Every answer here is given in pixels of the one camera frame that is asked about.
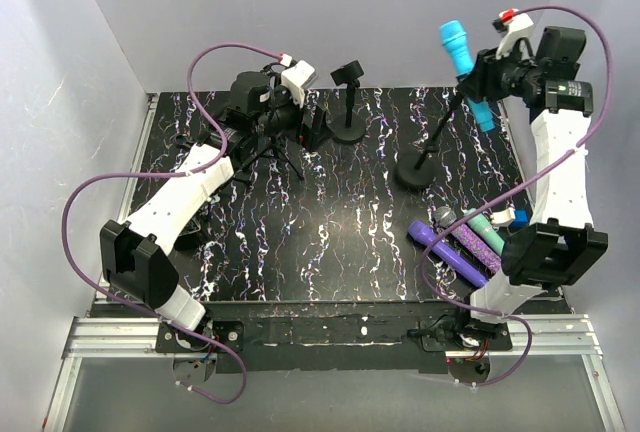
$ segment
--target gray wall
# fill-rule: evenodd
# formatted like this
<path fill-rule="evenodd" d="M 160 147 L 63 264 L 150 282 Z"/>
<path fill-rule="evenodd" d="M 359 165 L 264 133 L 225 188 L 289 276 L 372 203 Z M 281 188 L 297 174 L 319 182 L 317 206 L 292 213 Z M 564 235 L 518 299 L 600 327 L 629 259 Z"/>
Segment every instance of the gray wall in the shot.
<path fill-rule="evenodd" d="M 588 313 L 605 354 L 605 366 L 628 430 L 640 430 L 637 407 L 638 316 L 640 315 L 640 248 L 635 200 L 640 196 L 640 112 L 638 111 L 638 39 L 640 0 L 551 0 L 589 14 L 606 31 L 614 55 L 614 97 L 609 120 L 588 144 L 587 192 L 597 230 L 609 233 L 605 256 L 573 287 L 570 303 Z M 546 12 L 545 24 L 584 28 L 559 12 Z M 592 82 L 596 107 L 602 105 L 604 58 L 594 34 L 588 35 L 578 78 Z M 535 146 L 521 101 L 508 103 L 516 146 L 528 173 L 535 170 Z"/>
<path fill-rule="evenodd" d="M 364 84 L 452 85 L 438 28 L 460 19 L 474 50 L 497 43 L 491 20 L 504 9 L 548 0 L 97 0 L 147 91 L 185 90 L 185 70 L 201 49 L 245 41 L 305 58 L 328 73 L 359 59 Z M 264 64 L 248 52 L 203 61 L 197 89 L 228 89 L 242 70 Z"/>
<path fill-rule="evenodd" d="M 0 430 L 33 431 L 93 295 L 63 256 L 62 207 L 85 178 L 130 167 L 146 97 L 94 0 L 0 0 L 0 64 Z M 93 277 L 122 189 L 94 186 L 72 214 Z"/>

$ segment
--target light blue microphone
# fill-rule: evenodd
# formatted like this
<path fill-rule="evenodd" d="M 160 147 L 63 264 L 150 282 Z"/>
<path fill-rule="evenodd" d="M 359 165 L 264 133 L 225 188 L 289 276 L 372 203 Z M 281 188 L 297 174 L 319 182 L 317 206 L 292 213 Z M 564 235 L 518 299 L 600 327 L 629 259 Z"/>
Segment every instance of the light blue microphone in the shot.
<path fill-rule="evenodd" d="M 440 38 L 442 39 L 442 46 L 449 52 L 458 76 L 470 73 L 473 70 L 473 60 L 471 60 L 469 47 L 467 47 L 467 33 L 464 31 L 462 24 L 457 20 L 452 20 L 440 26 Z M 493 116 L 491 115 L 491 110 L 489 110 L 489 105 L 486 102 L 473 102 L 471 100 L 467 100 L 467 102 L 480 130 L 488 132 L 493 129 Z"/>

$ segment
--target metal frame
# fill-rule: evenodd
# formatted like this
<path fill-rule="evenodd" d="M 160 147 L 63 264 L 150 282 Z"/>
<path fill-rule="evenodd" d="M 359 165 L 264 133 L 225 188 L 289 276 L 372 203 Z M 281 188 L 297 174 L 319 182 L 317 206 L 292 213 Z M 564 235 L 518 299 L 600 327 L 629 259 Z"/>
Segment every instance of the metal frame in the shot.
<path fill-rule="evenodd" d="M 132 171 L 139 171 L 144 151 L 151 133 L 151 126 L 158 104 L 158 95 L 149 103 L 147 116 L 140 134 L 136 153 L 132 162 Z M 506 118 L 507 134 L 511 143 L 513 137 L 506 109 L 499 103 L 501 114 Z M 522 166 L 514 149 L 516 162 L 522 174 Z M 137 180 L 129 179 L 120 206 L 118 220 L 124 220 L 135 191 Z M 102 278 L 100 285 L 109 284 Z M 104 303 L 105 297 L 96 294 L 96 302 Z M 582 357 L 585 372 L 588 375 L 593 395 L 602 418 L 605 430 L 624 431 L 622 417 L 618 410 L 613 392 L 602 364 L 602 349 L 587 315 L 527 315 L 523 316 L 534 332 L 534 340 L 530 355 L 556 356 L 579 355 Z M 109 319 L 86 318 L 76 319 L 72 325 L 63 363 L 56 384 L 44 432 L 60 432 L 69 412 L 75 385 L 78 380 L 83 358 L 193 358 L 194 354 L 160 354 L 155 351 L 156 337 L 160 322 L 153 318 L 141 319 Z M 508 322 L 513 349 L 510 351 L 489 352 L 489 356 L 518 356 L 522 353 L 527 336 L 524 326 L 519 322 Z M 461 351 L 448 351 L 447 357 L 466 355 Z"/>

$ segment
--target marble pattern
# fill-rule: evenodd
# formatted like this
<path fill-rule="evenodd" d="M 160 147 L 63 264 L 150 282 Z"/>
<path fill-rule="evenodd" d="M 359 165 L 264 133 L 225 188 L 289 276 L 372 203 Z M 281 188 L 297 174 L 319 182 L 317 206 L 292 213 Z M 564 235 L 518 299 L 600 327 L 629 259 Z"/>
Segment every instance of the marble pattern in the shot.
<path fill-rule="evenodd" d="M 208 241 L 192 252 L 173 252 L 183 284 L 203 301 L 213 300 L 425 300 L 432 297 L 416 270 L 422 248 L 407 238 L 407 227 L 425 222 L 442 205 L 461 216 L 520 181 L 505 124 L 482 134 L 466 105 L 442 134 L 434 185 L 407 193 L 393 178 L 403 152 L 420 148 L 435 129 L 451 88 L 361 89 L 357 114 L 367 123 L 354 146 L 328 142 L 316 153 L 287 145 L 300 166 L 301 182 L 284 164 L 261 159 L 251 169 L 254 187 L 232 183 L 213 197 L 199 216 Z M 201 93 L 206 108 L 224 103 L 225 92 Z M 309 106 L 344 111 L 344 90 L 314 90 Z M 142 170 L 175 170 L 186 152 L 176 134 L 197 136 L 203 128 L 186 93 L 160 96 Z M 136 210 L 162 185 L 137 184 Z M 525 194 L 517 208 L 530 212 Z M 480 270 L 482 264 L 453 238 L 450 245 Z M 429 274 L 451 297 L 471 286 L 433 256 Z"/>

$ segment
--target blue object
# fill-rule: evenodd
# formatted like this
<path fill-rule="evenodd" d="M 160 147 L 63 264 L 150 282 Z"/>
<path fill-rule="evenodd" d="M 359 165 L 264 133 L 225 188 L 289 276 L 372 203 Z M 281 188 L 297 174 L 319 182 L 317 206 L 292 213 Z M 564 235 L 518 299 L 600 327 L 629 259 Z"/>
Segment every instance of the blue object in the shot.
<path fill-rule="evenodd" d="M 458 76 L 467 75 L 473 70 L 473 60 L 469 47 L 467 47 L 467 33 L 464 31 L 462 24 L 457 20 L 452 20 L 440 26 L 440 38 L 442 46 L 451 57 Z M 473 102 L 467 100 L 471 107 L 471 112 L 476 118 L 478 127 L 482 132 L 488 132 L 493 129 L 493 116 L 489 105 L 486 102 Z"/>
<path fill-rule="evenodd" d="M 419 220 L 414 221 L 409 226 L 409 235 L 413 237 L 413 240 L 421 243 L 425 247 L 428 247 L 434 240 L 436 240 L 436 233 L 433 229 Z M 476 287 L 481 288 L 487 284 L 487 278 L 482 275 L 478 269 L 460 257 L 460 254 L 444 242 L 438 242 L 433 247 L 432 252 Z"/>
<path fill-rule="evenodd" d="M 526 210 L 516 209 L 516 218 L 509 226 L 512 229 L 521 229 L 529 224 L 529 216 Z"/>

